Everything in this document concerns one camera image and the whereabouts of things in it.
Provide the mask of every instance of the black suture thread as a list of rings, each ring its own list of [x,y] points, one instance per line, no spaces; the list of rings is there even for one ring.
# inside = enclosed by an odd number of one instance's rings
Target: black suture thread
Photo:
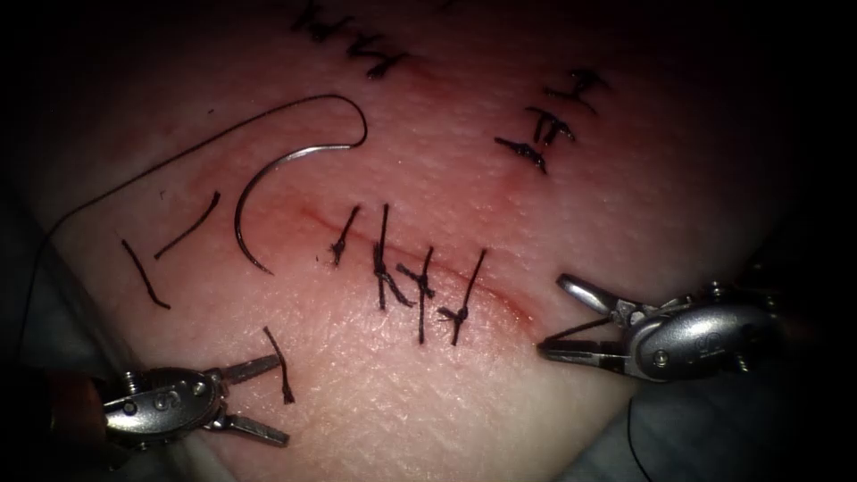
[[[396,264],[395,269],[401,273],[404,273],[405,276],[412,279],[417,287],[420,289],[420,345],[425,343],[426,335],[425,335],[425,320],[426,320],[426,296],[429,298],[435,297],[435,290],[429,288],[429,263],[431,262],[431,254],[435,252],[434,246],[428,247],[428,254],[426,254],[426,259],[422,263],[422,273],[417,274],[411,270],[405,268],[405,266],[401,263]]]
[[[263,177],[265,177],[265,175],[267,175],[272,170],[277,169],[281,164],[284,164],[284,163],[289,162],[289,161],[293,161],[294,159],[298,159],[300,157],[304,157],[307,154],[312,154],[312,153],[316,153],[319,151],[353,149],[355,147],[362,145],[366,141],[366,137],[369,135],[369,126],[366,123],[366,116],[363,115],[363,111],[360,109],[360,107],[357,104],[354,103],[354,101],[352,101],[351,99],[348,99],[346,97],[343,97],[343,96],[338,96],[336,94],[327,94],[325,96],[342,100],[342,101],[350,104],[357,111],[357,113],[360,115],[360,122],[361,122],[362,127],[363,127],[363,133],[362,133],[360,139],[358,139],[356,142],[354,142],[352,144],[310,145],[309,147],[303,147],[303,148],[298,149],[296,151],[292,151],[289,154],[286,154],[282,157],[279,157],[278,159],[275,159],[275,160],[269,162],[265,167],[263,167],[259,172],[257,172],[256,175],[253,176],[252,179],[250,179],[250,182],[247,183],[247,186],[244,188],[244,191],[241,192],[241,196],[238,198],[238,202],[237,202],[237,205],[235,207],[235,239],[238,241],[238,247],[241,248],[241,252],[244,253],[244,256],[246,256],[246,258],[248,260],[250,260],[250,262],[256,268],[259,268],[260,270],[262,270],[262,271],[264,271],[270,275],[273,275],[274,273],[271,272],[268,268],[265,268],[258,260],[256,260],[256,258],[252,254],[250,254],[250,250],[247,248],[247,246],[244,242],[244,235],[241,233],[241,213],[244,211],[244,204],[247,202],[247,197],[250,195],[251,191],[253,191],[253,188],[256,186],[256,184],[260,180],[262,180]],[[322,96],[307,97],[307,98],[315,100],[318,98],[322,98]]]
[[[137,266],[137,271],[139,271],[140,277],[143,278],[143,283],[146,284],[146,291],[149,292],[149,296],[152,298],[152,301],[154,301],[154,303],[158,306],[170,310],[171,307],[163,301],[159,300],[158,296],[154,293],[152,283],[149,282],[149,277],[146,276],[146,270],[143,269],[143,264],[140,263],[140,260],[137,258],[137,255],[134,254],[134,250],[131,249],[131,245],[128,244],[128,241],[122,239],[122,246],[125,248],[125,251],[127,251],[128,254],[131,256],[131,260],[134,261],[134,265]]]
[[[27,326],[27,318],[29,316],[29,304],[32,301],[33,291],[36,288],[36,274],[38,272],[38,263],[41,260],[42,253],[47,248],[47,245],[50,242],[51,237],[54,236],[56,231],[65,223],[65,221],[67,221],[71,216],[74,216],[78,212],[81,212],[81,211],[87,209],[88,207],[103,201],[105,198],[116,194],[117,192],[121,191],[125,187],[128,187],[131,184],[134,184],[135,182],[141,180],[142,178],[149,176],[150,174],[154,174],[158,170],[161,170],[164,167],[169,166],[170,164],[173,164],[174,162],[176,162],[179,159],[187,156],[188,154],[192,154],[192,153],[198,151],[199,149],[202,149],[206,145],[211,144],[212,142],[220,139],[221,137],[224,137],[224,136],[228,135],[229,133],[240,129],[240,128],[244,127],[245,125],[247,125],[251,122],[257,121],[257,120],[259,120],[265,116],[271,115],[275,112],[286,110],[290,107],[294,107],[294,106],[299,105],[299,104],[304,104],[307,102],[325,99],[325,98],[333,98],[333,99],[343,100],[343,101],[351,104],[355,109],[357,109],[357,112],[360,114],[362,122],[363,122],[363,138],[361,141],[359,141],[354,146],[357,147],[358,145],[362,144],[363,140],[366,139],[366,136],[368,134],[368,128],[366,126],[366,118],[363,115],[363,112],[361,111],[360,107],[357,106],[357,104],[355,104],[353,101],[351,101],[350,99],[348,99],[346,97],[340,96],[339,94],[319,94],[317,96],[304,97],[304,98],[298,99],[296,101],[292,101],[292,102],[288,102],[285,104],[278,105],[276,107],[272,107],[265,112],[258,113],[253,117],[242,120],[239,123],[234,124],[231,127],[222,130],[221,132],[215,134],[214,136],[208,137],[205,140],[203,140],[202,142],[199,142],[195,145],[192,145],[189,148],[185,149],[184,151],[181,151],[180,153],[175,154],[172,157],[169,157],[169,158],[167,158],[161,162],[158,162],[154,166],[144,170],[143,172],[140,172],[136,176],[120,183],[118,186],[113,187],[113,188],[107,190],[106,192],[102,193],[101,195],[98,195],[98,196],[90,199],[89,201],[86,201],[85,203],[75,207],[74,209],[66,212],[63,216],[60,217],[60,219],[55,221],[54,225],[51,226],[51,228],[45,233],[45,236],[42,238],[41,243],[39,243],[38,248],[36,249],[36,256],[35,256],[35,259],[33,260],[33,269],[32,269],[32,272],[30,273],[30,276],[29,276],[29,286],[27,287],[27,299],[24,301],[24,313],[21,316],[21,325],[18,328],[17,342],[15,344],[15,349],[12,352],[12,359],[14,361],[17,361],[21,357],[21,348],[22,348],[23,340],[24,340],[24,332],[25,332],[25,328]]]
[[[319,21],[310,24],[309,30],[312,35],[312,41],[318,43],[324,42],[328,37],[335,34],[337,30],[342,29],[349,21],[352,20],[354,20],[352,15],[346,15],[342,20],[332,25],[327,25]]]
[[[545,87],[545,94],[550,97],[560,97],[581,103],[593,114],[598,114],[592,105],[580,98],[580,94],[584,93],[595,84],[601,84],[606,88],[610,88],[610,86],[607,82],[601,79],[598,74],[589,69],[572,69],[568,73],[571,77],[577,80],[571,92],[562,92],[550,87]]]
[[[321,23],[316,20],[316,16],[323,9],[320,5],[316,5],[312,0],[307,2],[304,10],[297,17],[295,23],[292,24],[292,31],[298,31],[307,25],[310,31],[310,36],[314,42],[322,43],[331,35],[342,29],[349,21],[354,20],[353,15],[346,15],[340,21],[333,24]]]
[[[533,134],[533,144],[538,144],[538,139],[542,136],[542,127],[545,122],[551,123],[551,128],[547,131],[547,135],[545,136],[545,145],[550,145],[556,138],[556,135],[560,133],[565,134],[565,136],[572,141],[575,140],[574,134],[571,133],[569,125],[552,113],[533,106],[526,107],[524,110],[539,114],[538,123],[536,124],[536,133]]]
[[[459,331],[468,316],[467,303],[470,300],[470,293],[473,291],[473,284],[476,282],[476,276],[479,274],[479,269],[482,267],[482,261],[485,259],[485,254],[487,252],[488,250],[483,248],[482,253],[479,254],[479,261],[476,263],[476,269],[473,270],[473,274],[470,276],[470,283],[467,285],[467,291],[464,293],[464,302],[462,303],[462,307],[457,312],[453,312],[445,306],[437,309],[438,313],[444,315],[448,320],[453,322],[453,346],[458,345]]]
[[[510,140],[503,139],[502,137],[495,137],[494,142],[499,145],[505,145],[512,149],[517,155],[530,159],[544,174],[547,174],[545,158],[529,144],[523,142],[512,142]]]
[[[371,69],[366,71],[366,77],[370,79],[380,79],[384,77],[390,67],[393,67],[399,61],[401,61],[404,57],[407,57],[408,53],[403,52],[399,55],[394,55],[392,57],[388,57],[384,62],[379,63],[378,65],[372,67]]]
[[[390,67],[393,67],[394,65],[399,63],[399,61],[401,61],[404,57],[408,56],[407,52],[401,53],[399,55],[390,56],[377,51],[363,50],[365,46],[368,46],[372,42],[383,37],[383,35],[373,35],[371,37],[366,37],[362,33],[358,33],[357,39],[345,50],[345,53],[349,57],[374,57],[381,59],[381,63],[366,71],[366,77],[370,79],[380,79],[384,77],[384,74],[387,73]]]
[[[384,244],[387,242],[387,214],[390,210],[389,204],[384,204],[384,219],[381,221],[381,239],[372,246],[372,261],[374,264],[374,274],[378,278],[378,306],[381,311],[387,309],[387,299],[384,293],[384,283],[390,287],[396,301],[412,308],[415,303],[408,300],[396,285],[395,280],[387,271],[387,265],[384,263]]]
[[[292,387],[288,385],[288,370],[286,368],[286,357],[283,356],[283,352],[280,351],[279,345],[277,345],[277,340],[274,339],[274,336],[270,333],[268,327],[262,328],[262,331],[265,332],[265,335],[268,336],[268,340],[270,344],[274,347],[274,351],[277,352],[277,358],[279,358],[279,366],[283,369],[283,404],[288,405],[290,403],[295,402],[295,396],[292,394]]]
[[[339,258],[342,256],[342,252],[345,251],[345,237],[348,236],[348,230],[351,229],[351,223],[354,222],[354,217],[357,216],[357,212],[359,211],[359,204],[352,208],[351,215],[348,216],[348,221],[345,222],[345,227],[342,229],[339,239],[335,244],[330,245],[330,251],[333,252],[333,264],[336,266],[339,266]]]
[[[381,38],[384,38],[384,36],[380,35],[380,34],[367,37],[367,36],[363,35],[362,33],[358,32],[357,33],[357,39],[351,45],[348,46],[348,48],[345,50],[345,53],[349,57],[376,57],[376,58],[385,59],[385,58],[387,58],[387,56],[382,54],[381,52],[372,52],[372,51],[362,50],[365,46],[367,46],[367,45],[371,44],[372,42],[379,40]]]
[[[293,32],[300,30],[304,25],[308,22],[315,19],[315,15],[318,14],[324,7],[321,5],[316,5],[313,0],[308,0],[306,2],[306,7],[301,12],[301,14],[297,17],[295,23],[292,24],[291,30]]]
[[[606,325],[610,323],[612,320],[610,318],[601,318],[600,320],[589,321],[588,323],[584,323],[582,325],[577,325],[576,327],[571,327],[569,329],[565,329],[555,335],[550,335],[545,338],[545,341],[558,340],[560,338],[567,337],[568,335],[573,335],[580,331],[584,331],[590,328],[600,327],[602,325]]]
[[[628,447],[631,449],[631,455],[634,456],[634,461],[637,463],[637,467],[640,469],[640,472],[643,473],[643,477],[645,477],[648,482],[653,482],[652,478],[649,477],[648,472],[643,468],[643,464],[640,462],[640,458],[637,457],[637,451],[634,450],[634,442],[631,440],[631,404],[634,401],[634,397],[628,399],[628,422],[626,423],[628,429]]]
[[[168,250],[170,250],[173,246],[177,245],[182,239],[187,237],[187,235],[189,235],[190,233],[194,232],[197,228],[199,228],[203,224],[203,222],[205,222],[205,219],[208,218],[208,215],[211,214],[212,211],[214,211],[214,207],[217,206],[218,201],[220,201],[220,193],[217,191],[214,191],[214,197],[212,198],[212,202],[208,205],[208,209],[206,209],[205,212],[203,212],[203,215],[200,216],[200,218],[198,220],[196,220],[196,222],[194,223],[193,226],[186,229],[185,232],[183,232],[179,235],[179,237],[173,239],[172,241],[170,241],[169,244],[167,244],[166,246],[161,248],[161,251],[155,253],[154,258],[156,260],[161,259],[161,256],[163,256],[164,253],[166,253]]]

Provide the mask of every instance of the sutured incision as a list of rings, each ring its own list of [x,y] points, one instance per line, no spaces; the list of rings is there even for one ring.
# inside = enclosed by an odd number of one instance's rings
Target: sutured incision
[[[156,163],[154,166],[152,166],[146,170],[143,170],[142,172],[138,173],[137,175],[131,177],[130,179],[127,179],[124,182],[121,182],[119,185],[108,189],[107,191],[103,192],[101,195],[97,195],[96,197],[93,197],[92,199],[84,202],[83,204],[78,205],[77,207],[75,207],[75,208],[71,209],[70,211],[66,212],[65,214],[63,214],[57,221],[54,222],[54,225],[51,226],[51,228],[45,233],[45,236],[42,238],[42,241],[41,241],[41,243],[39,243],[38,248],[36,250],[36,256],[35,256],[35,259],[33,260],[33,269],[30,272],[30,276],[29,276],[29,286],[27,288],[27,299],[24,301],[24,313],[21,315],[21,325],[18,328],[17,342],[15,343],[15,348],[14,348],[14,351],[12,353],[12,359],[13,360],[19,360],[21,357],[21,347],[23,344],[24,333],[25,333],[25,330],[27,327],[27,318],[29,316],[29,305],[32,301],[33,291],[35,290],[35,287],[36,287],[36,273],[38,272],[38,264],[42,259],[42,253],[44,253],[45,249],[47,248],[48,243],[50,243],[50,241],[51,241],[51,238],[54,236],[54,234],[56,234],[56,231],[59,230],[59,228],[65,223],[65,221],[69,220],[72,216],[74,216],[75,214],[87,209],[88,207],[91,207],[95,204],[98,204],[101,201],[103,201],[104,199],[110,197],[111,195],[118,193],[119,191],[121,191],[125,187],[128,187],[128,186],[136,183],[137,181],[139,181],[145,177],[148,177],[151,174],[156,173],[158,170],[161,170],[161,169],[173,164],[174,162],[177,162],[178,160],[186,157],[188,154],[192,154],[192,153],[202,149],[206,145],[211,144],[212,142],[220,139],[221,137],[224,137],[224,136],[228,135],[229,133],[240,129],[240,128],[244,127],[245,125],[250,124],[251,122],[257,121],[257,120],[259,120],[263,117],[266,117],[268,115],[271,115],[275,112],[284,111],[290,107],[294,107],[295,105],[304,104],[307,102],[311,102],[311,101],[315,101],[315,100],[319,100],[319,99],[325,99],[325,98],[342,99],[342,100],[345,100],[346,102],[354,105],[354,108],[357,109],[357,112],[361,115],[361,118],[363,118],[363,129],[364,129],[363,138],[366,137],[366,120],[363,117],[363,113],[360,110],[360,108],[357,107],[356,104],[354,104],[353,102],[351,102],[347,98],[342,97],[338,94],[320,94],[317,96],[304,97],[302,99],[298,99],[295,101],[287,102],[285,104],[280,104],[280,105],[274,106],[274,107],[268,109],[267,111],[258,113],[255,116],[244,119],[244,120],[240,121],[239,123],[234,124],[234,125],[226,128],[226,129],[218,132],[217,134],[215,134],[211,137],[208,137],[205,140],[203,140],[203,141],[201,141],[195,145],[188,147],[184,151],[181,151],[180,153],[175,154],[172,157],[168,157],[167,159],[164,159],[163,161]]]
[[[283,404],[288,405],[290,403],[295,402],[295,396],[292,394],[292,387],[288,385],[288,370],[286,368],[286,357],[283,356],[283,352],[280,351],[279,345],[277,345],[277,340],[274,339],[274,336],[270,333],[268,327],[262,328],[265,332],[265,335],[270,340],[271,346],[274,347],[274,351],[277,352],[277,358],[279,358],[279,366],[283,369]]]
[[[598,114],[592,105],[580,98],[580,94],[583,94],[596,84],[600,84],[607,88],[610,88],[610,86],[607,85],[607,82],[601,79],[598,74],[589,69],[572,69],[568,73],[575,79],[574,88],[571,92],[562,92],[550,87],[545,87],[545,94],[548,94],[551,97],[560,97],[581,103],[593,114]]]
[[[308,0],[301,14],[298,15],[297,20],[292,24],[292,31],[298,31],[306,27],[312,36],[312,40],[322,43],[328,37],[341,30],[349,21],[354,20],[353,15],[346,15],[335,23],[322,23],[318,20],[319,12],[322,10],[324,10],[323,6],[317,5],[314,0]],[[374,57],[381,60],[381,63],[366,71],[366,77],[369,79],[384,77],[391,67],[408,55],[406,52],[387,55],[383,52],[363,50],[364,47],[383,37],[382,35],[364,36],[362,33],[358,33],[357,39],[345,50],[345,53],[349,57]]]
[[[533,147],[527,143],[523,142],[512,142],[510,140],[503,139],[501,137],[495,137],[494,142],[499,145],[505,145],[509,147],[516,153],[517,155],[526,157],[530,159],[538,168],[544,173],[547,174],[547,166],[545,165],[545,158],[533,149]]]
[[[164,253],[169,251],[173,246],[177,245],[179,243],[179,241],[181,241],[182,239],[187,237],[187,235],[189,235],[190,233],[194,232],[197,228],[199,228],[203,224],[203,222],[205,222],[206,218],[208,218],[208,215],[211,214],[212,211],[214,211],[214,207],[217,206],[218,201],[220,201],[220,193],[217,191],[214,191],[214,197],[212,198],[212,202],[208,205],[208,209],[206,209],[205,212],[203,212],[203,215],[200,216],[200,218],[198,220],[196,220],[196,222],[194,223],[193,226],[186,229],[185,232],[183,232],[179,235],[179,237],[173,239],[166,246],[161,248],[161,251],[155,253],[154,258],[156,260],[161,259],[161,256],[163,256]]]
[[[131,256],[131,260],[134,261],[134,265],[137,266],[137,271],[140,272],[140,277],[143,278],[143,283],[146,284],[146,291],[149,292],[149,296],[152,298],[152,301],[154,301],[154,303],[158,306],[170,310],[171,307],[163,301],[159,300],[158,296],[154,293],[152,283],[149,282],[149,277],[146,276],[146,270],[143,269],[143,264],[140,263],[140,260],[137,258],[137,255],[134,254],[134,250],[131,249],[131,245],[128,244],[128,241],[122,239],[122,247],[124,247],[125,251],[127,251],[128,254]]]
[[[542,136],[542,127],[545,122],[551,123],[551,128],[548,129],[547,134],[545,135],[545,145],[550,145],[559,133],[565,134],[565,136],[571,140],[575,140],[574,134],[572,134],[571,129],[569,129],[569,125],[562,120],[559,120],[550,112],[532,106],[527,107],[524,110],[539,114],[538,123],[536,124],[536,133],[533,134],[533,144],[538,144],[538,139]]]
[[[359,204],[351,210],[351,215],[348,216],[348,221],[342,229],[342,234],[339,235],[339,239],[335,244],[330,245],[330,251],[333,252],[333,264],[336,266],[339,266],[339,258],[342,256],[342,252],[345,251],[345,237],[348,236],[348,230],[351,229],[351,223],[354,222],[354,217],[357,216],[359,210]]]
[[[374,244],[372,247],[372,260],[375,265],[375,278],[378,278],[378,306],[381,311],[387,309],[387,299],[384,294],[384,283],[387,283],[390,286],[390,291],[393,292],[395,299],[407,306],[408,308],[412,308],[414,306],[414,302],[408,300],[399,290],[399,287],[395,285],[395,280],[390,273],[387,271],[387,265],[384,263],[384,244],[387,241],[387,213],[390,210],[389,204],[384,204],[384,220],[381,221],[381,239]]]
[[[293,161],[294,159],[304,157],[307,154],[317,153],[320,151],[353,149],[359,145],[362,145],[363,142],[366,141],[366,137],[369,135],[369,127],[366,124],[366,116],[363,115],[363,111],[360,109],[360,107],[357,106],[357,104],[355,104],[353,101],[346,97],[338,96],[335,94],[329,94],[326,96],[329,98],[336,98],[342,100],[350,104],[357,111],[357,113],[360,115],[360,122],[363,127],[363,133],[360,136],[360,139],[351,144],[319,144],[311,145],[309,147],[302,147],[300,149],[297,149],[296,151],[292,151],[291,153],[288,153],[282,157],[279,157],[269,162],[267,165],[265,165],[265,167],[263,167],[259,172],[257,172],[252,179],[250,179],[250,182],[247,183],[247,186],[244,188],[244,191],[241,192],[241,196],[238,198],[238,202],[235,207],[235,238],[238,241],[238,247],[241,248],[241,251],[242,253],[244,253],[244,256],[246,256],[247,259],[250,260],[250,262],[256,268],[259,268],[260,270],[270,275],[273,275],[274,273],[271,272],[268,268],[265,268],[258,260],[256,260],[256,258],[252,254],[250,254],[250,250],[247,249],[247,246],[244,242],[244,235],[241,233],[241,213],[244,211],[244,205],[247,202],[247,197],[253,191],[253,188],[269,172],[276,170],[280,165],[286,162]]]
[[[487,249],[483,249],[482,253],[479,255],[479,261],[476,263],[476,269],[473,270],[473,276],[470,277],[470,283],[467,285],[467,291],[464,293],[464,302],[462,303],[462,307],[457,312],[453,312],[445,306],[437,310],[438,313],[444,315],[454,324],[453,346],[458,345],[458,333],[462,329],[462,324],[467,319],[467,302],[470,300],[470,292],[473,290],[473,283],[476,282],[476,276],[479,274],[479,268],[482,266],[482,260],[485,259],[485,253],[487,253]]]
[[[435,252],[434,246],[428,247],[428,253],[426,254],[426,260],[422,263],[422,273],[419,275],[414,273],[411,270],[408,270],[404,267],[403,264],[398,263],[395,266],[395,269],[401,273],[404,273],[408,278],[413,279],[413,281],[417,284],[417,287],[420,289],[420,345],[425,342],[425,319],[426,319],[426,296],[429,298],[435,297],[435,290],[429,288],[429,263],[431,262],[431,254]]]

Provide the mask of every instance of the stitch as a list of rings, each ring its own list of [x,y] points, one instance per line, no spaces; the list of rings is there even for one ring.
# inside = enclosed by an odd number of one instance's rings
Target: stitch
[[[462,307],[457,312],[453,312],[445,306],[437,310],[438,313],[444,315],[454,324],[453,346],[458,345],[458,333],[462,329],[462,324],[464,324],[464,321],[467,319],[469,314],[467,302],[470,300],[470,292],[473,290],[473,283],[476,282],[476,276],[479,274],[479,269],[482,267],[482,260],[485,259],[486,253],[487,249],[482,249],[482,253],[479,255],[479,261],[476,263],[476,269],[473,270],[473,275],[470,277],[470,283],[467,285],[467,291],[464,293],[464,303],[462,303]]]
[[[398,263],[395,266],[395,269],[401,273],[404,273],[408,278],[412,279],[417,287],[420,289],[420,345],[425,342],[425,319],[426,319],[426,296],[428,298],[435,297],[435,290],[429,288],[429,263],[431,262],[431,254],[435,252],[434,246],[428,247],[428,254],[426,254],[426,259],[422,263],[422,273],[417,274],[411,270],[408,270],[404,267],[403,264]]]
[[[595,108],[593,108],[592,105],[580,98],[580,94],[587,91],[595,84],[601,84],[602,86],[607,88],[610,88],[610,86],[607,84],[607,82],[601,79],[598,74],[589,69],[572,69],[568,73],[569,75],[571,75],[572,78],[576,80],[574,88],[571,90],[571,92],[561,92],[550,87],[545,87],[545,94],[550,97],[560,97],[578,102],[580,104],[583,104],[593,114],[598,114],[598,112],[595,111]]]
[[[345,236],[348,235],[348,230],[351,229],[351,223],[354,222],[354,217],[357,215],[357,212],[360,210],[360,205],[356,205],[351,210],[351,215],[348,216],[348,221],[345,223],[345,227],[342,229],[342,234],[339,235],[339,239],[335,244],[330,245],[330,251],[333,252],[333,264],[339,266],[339,257],[342,256],[342,252],[345,250]]]
[[[536,152],[536,149],[533,149],[529,144],[512,142],[501,137],[495,137],[494,142],[499,145],[505,145],[512,149],[517,155],[530,159],[544,174],[547,174],[545,158],[542,154]]]
[[[551,128],[545,136],[545,145],[550,145],[559,133],[565,134],[566,137],[575,140],[574,134],[571,133],[569,125],[559,120],[555,115],[548,111],[539,109],[538,107],[527,107],[525,111],[535,112],[539,114],[538,123],[536,124],[536,133],[533,135],[533,143],[538,144],[538,139],[542,136],[542,126],[545,122],[550,121]]]
[[[391,57],[387,54],[382,54],[381,52],[363,50],[364,47],[381,38],[384,38],[384,36],[373,35],[371,37],[366,37],[362,33],[358,33],[357,39],[345,50],[345,53],[349,57],[374,57],[381,59],[381,63],[366,71],[366,77],[370,79],[380,79],[384,77],[390,67],[393,67],[404,57],[408,56],[406,52]]]
[[[395,299],[407,306],[408,308],[412,308],[414,306],[414,302],[408,300],[402,291],[399,290],[399,287],[395,284],[395,280],[390,273],[387,271],[387,265],[384,263],[384,244],[387,241],[387,213],[389,212],[390,205],[384,204],[384,220],[381,222],[381,239],[377,243],[372,246],[372,261],[374,263],[374,274],[375,277],[378,278],[378,306],[381,311],[387,309],[387,299],[384,295],[384,283],[387,283],[390,286],[390,291],[393,292],[393,296]]]

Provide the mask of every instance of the cut suture end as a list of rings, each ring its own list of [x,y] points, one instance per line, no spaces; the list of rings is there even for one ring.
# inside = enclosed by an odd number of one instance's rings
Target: cut suture end
[[[345,237],[348,236],[348,231],[351,229],[352,223],[354,223],[354,217],[357,216],[357,212],[359,211],[359,204],[352,208],[351,214],[348,216],[348,221],[345,222],[345,227],[339,235],[339,239],[336,243],[330,245],[330,251],[333,252],[333,264],[335,266],[339,266],[339,259],[342,257],[342,252],[345,251]]]
[[[148,292],[149,297],[152,298],[152,301],[164,309],[171,310],[172,307],[158,299],[158,296],[154,293],[154,288],[152,287],[152,283],[149,282],[149,277],[146,275],[146,270],[143,269],[143,264],[137,258],[137,255],[134,253],[134,250],[131,249],[131,245],[128,244],[128,241],[122,239],[122,247],[125,248],[125,251],[131,257],[131,260],[137,267],[137,272],[140,273],[140,278],[143,279],[143,283],[146,285],[146,292]]]
[[[205,209],[205,212],[203,212],[202,216],[200,216],[199,219],[196,220],[196,222],[193,225],[191,225],[190,228],[185,229],[185,231],[183,233],[181,233],[178,237],[176,237],[175,239],[170,241],[166,246],[164,246],[161,249],[161,251],[157,252],[154,255],[154,258],[156,260],[161,259],[161,256],[163,256],[164,253],[169,251],[173,246],[177,245],[182,239],[184,239],[190,233],[194,232],[197,228],[202,226],[203,222],[205,222],[205,220],[208,219],[209,214],[211,214],[212,211],[214,211],[214,208],[217,207],[217,203],[219,201],[220,201],[220,192],[214,191],[214,196],[212,197],[212,201],[208,204],[208,208]]]
[[[274,339],[274,336],[270,333],[268,327],[262,328],[262,331],[265,332],[265,335],[268,337],[271,346],[274,347],[274,352],[277,353],[277,357],[279,358],[279,366],[283,369],[283,404],[289,405],[290,403],[295,402],[295,396],[292,394],[292,387],[288,384],[288,373],[286,368],[286,357],[283,356],[283,353],[279,350],[279,346],[277,345],[277,340]]]

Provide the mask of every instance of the skin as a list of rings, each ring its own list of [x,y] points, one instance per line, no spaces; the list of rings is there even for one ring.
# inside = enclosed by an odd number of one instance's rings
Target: skin
[[[6,174],[47,228],[242,119],[306,96],[347,96],[365,112],[366,143],[288,163],[247,201],[245,240],[274,276],[237,247],[237,198],[283,154],[359,138],[342,102],[302,104],[229,134],[76,215],[54,244],[148,365],[203,369],[273,353],[270,328],[296,403],[283,405],[272,372],[232,390],[229,407],[292,442],[276,449],[204,433],[238,480],[548,480],[635,389],[537,356],[541,338],[596,316],[554,280],[574,273],[662,303],[733,276],[795,188],[784,87],[759,62],[760,46],[726,37],[734,30],[722,28],[723,12],[323,5],[327,23],[356,20],[322,44],[289,31],[300,2],[188,7],[172,22],[99,11],[111,21],[95,30],[68,22],[77,43],[48,42],[53,53],[34,56],[41,88],[21,121],[21,162]],[[366,79],[377,61],[345,57],[357,31],[383,33],[378,50],[411,56]],[[564,72],[581,65],[610,84],[583,95],[597,115],[542,93],[570,89]],[[493,141],[532,145],[530,105],[577,138],[536,146],[547,176]],[[156,262],[215,190],[208,220]],[[412,301],[417,287],[395,265],[419,271],[435,248],[425,345],[416,307],[387,290],[379,309],[371,253],[384,203],[385,262]],[[329,246],[356,204],[335,267]],[[171,310],[152,303],[122,239]],[[437,308],[461,307],[483,247],[470,316],[451,346],[452,323]],[[610,327],[584,334],[616,336]]]

